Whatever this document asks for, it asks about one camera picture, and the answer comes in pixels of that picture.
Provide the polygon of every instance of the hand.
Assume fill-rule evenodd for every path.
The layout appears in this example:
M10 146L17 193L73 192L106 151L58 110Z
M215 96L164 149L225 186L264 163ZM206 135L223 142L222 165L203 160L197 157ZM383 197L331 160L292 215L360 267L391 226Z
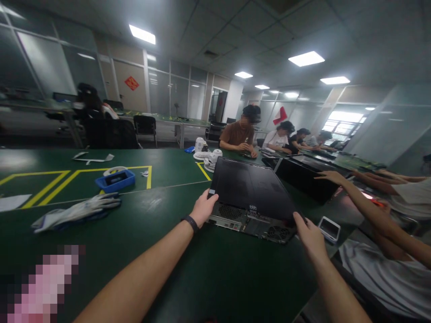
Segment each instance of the hand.
M250 154L251 154L251 158L257 158L258 156L257 152L255 152L254 150L251 150Z
M296 226L298 228L298 236L304 245L305 251L311 261L326 260L328 253L325 247L325 238L320 229L313 222L307 219L307 224L298 212L293 213Z
M249 145L247 143L242 143L237 146L237 150L249 150Z
M334 170L320 172L319 174L323 176L315 177L314 179L327 179L340 186L347 182L347 179L345 179L339 172Z
M199 228L202 228L204 222L208 220L215 202L219 199L218 194L214 194L207 199L209 191L210 189L205 190L205 192L203 192L203 194L196 200L193 211L190 213L190 217L195 220Z

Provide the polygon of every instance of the red object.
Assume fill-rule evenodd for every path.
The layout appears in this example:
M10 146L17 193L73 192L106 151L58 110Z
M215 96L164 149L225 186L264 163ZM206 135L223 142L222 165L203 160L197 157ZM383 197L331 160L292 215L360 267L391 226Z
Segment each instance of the red object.
M124 81L124 83L126 83L126 85L132 90L136 90L139 86L139 83L132 77L130 76L127 80Z
M273 120L273 123L275 125L279 124L281 121L286 120L287 119L287 114L286 111L284 110L284 107L280 108L280 111L277 113L277 115L275 116L275 119Z

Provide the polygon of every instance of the phone screen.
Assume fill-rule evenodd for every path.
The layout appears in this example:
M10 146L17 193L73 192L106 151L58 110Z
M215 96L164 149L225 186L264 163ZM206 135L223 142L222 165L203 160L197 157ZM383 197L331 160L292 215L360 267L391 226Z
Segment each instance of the phone screen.
M328 220L323 219L319 228L321 228L323 231L325 231L327 234L329 234L334 239L337 238L339 228L338 228L338 226L332 224Z

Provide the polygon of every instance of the ceiling light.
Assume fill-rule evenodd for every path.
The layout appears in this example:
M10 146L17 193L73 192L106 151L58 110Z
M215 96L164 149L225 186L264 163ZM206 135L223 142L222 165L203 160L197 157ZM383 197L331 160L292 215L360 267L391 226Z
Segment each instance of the ceiling light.
M85 54L81 54L81 53L78 53L78 55L81 56L81 57L85 57L85 58L89 58L89 59L92 59L92 60L96 60L93 56L89 56L89 55L85 55Z
M350 80L345 76L338 76L328 79L320 79L325 84L345 84L350 83Z
M152 43L154 45L156 44L156 36L153 34L132 25L129 25L129 27L132 35L136 38L145 40L146 42Z
M322 63L325 61L322 56L317 54L315 51L308 52L302 55L294 56L289 58L289 61L298 65L299 67L307 66L311 64Z
M239 77L241 77L241 78L243 78L243 79L248 79L248 78L250 78L250 77L253 77L253 75L248 74L248 73L246 73L246 72L239 72L239 73L236 73L235 75L236 75L236 76L239 76Z
M299 93L297 92L287 92L284 94L289 99L296 99L299 96Z

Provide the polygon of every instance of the white paper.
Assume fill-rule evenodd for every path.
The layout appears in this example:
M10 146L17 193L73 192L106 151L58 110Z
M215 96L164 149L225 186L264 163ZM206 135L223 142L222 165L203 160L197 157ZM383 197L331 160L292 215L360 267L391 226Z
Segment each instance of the white paper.
M31 194L0 198L0 212L16 209L27 201L30 196Z
M114 155L111 155L111 154L108 154L108 156L106 156L106 158L103 159L103 160L102 159L82 159L82 158L78 158L78 157L80 157L82 155L85 155L87 153L88 152L81 152L81 153L75 155L72 159L73 160L81 160L81 161L87 162L86 165L90 165L91 162L109 162L109 161L111 161L111 160L114 159Z

